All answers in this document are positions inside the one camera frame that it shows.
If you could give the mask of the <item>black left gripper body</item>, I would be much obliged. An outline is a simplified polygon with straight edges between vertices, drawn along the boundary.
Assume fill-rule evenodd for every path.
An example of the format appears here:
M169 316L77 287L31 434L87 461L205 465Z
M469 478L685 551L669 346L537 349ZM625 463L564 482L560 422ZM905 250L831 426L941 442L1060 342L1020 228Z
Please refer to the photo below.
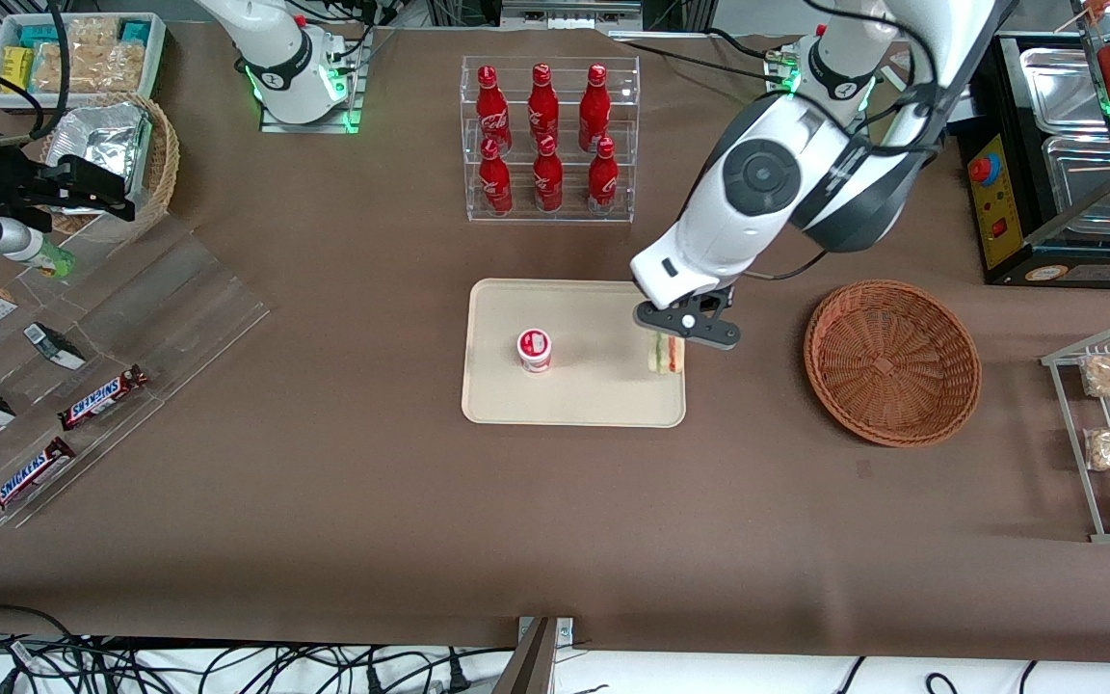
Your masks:
M734 288L722 288L709 293L686 296L659 308L642 302L634 308L634 321L639 328L654 333L674 335L684 341L731 350L741 339L739 326L726 320L724 312L734 303Z

